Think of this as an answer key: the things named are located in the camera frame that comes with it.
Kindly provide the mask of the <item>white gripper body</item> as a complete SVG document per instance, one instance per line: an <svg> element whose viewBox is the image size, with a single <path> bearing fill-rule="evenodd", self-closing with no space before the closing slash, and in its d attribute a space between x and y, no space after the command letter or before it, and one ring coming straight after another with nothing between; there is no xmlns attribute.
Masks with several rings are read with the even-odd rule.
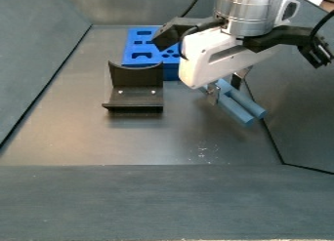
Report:
<svg viewBox="0 0 334 241"><path fill-rule="evenodd" d="M182 50L187 58L181 59L179 78L190 88L197 89L270 59L282 47L274 46L256 53L234 35L216 27L186 36Z"/></svg>

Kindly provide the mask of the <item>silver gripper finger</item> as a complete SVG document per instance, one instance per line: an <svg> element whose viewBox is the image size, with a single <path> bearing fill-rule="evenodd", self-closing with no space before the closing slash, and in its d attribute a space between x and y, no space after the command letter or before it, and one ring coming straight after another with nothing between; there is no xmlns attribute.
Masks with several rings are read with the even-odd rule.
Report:
<svg viewBox="0 0 334 241"><path fill-rule="evenodd" d="M244 83L244 80L248 76L248 74L250 73L252 71L252 66L244 68L242 70L237 71L233 73L233 77L232 77L232 86L240 90L241 89L241 86L242 86L242 83Z"/></svg>
<svg viewBox="0 0 334 241"><path fill-rule="evenodd" d="M220 101L221 87L216 83L210 83L206 92L209 103L216 105Z"/></svg>

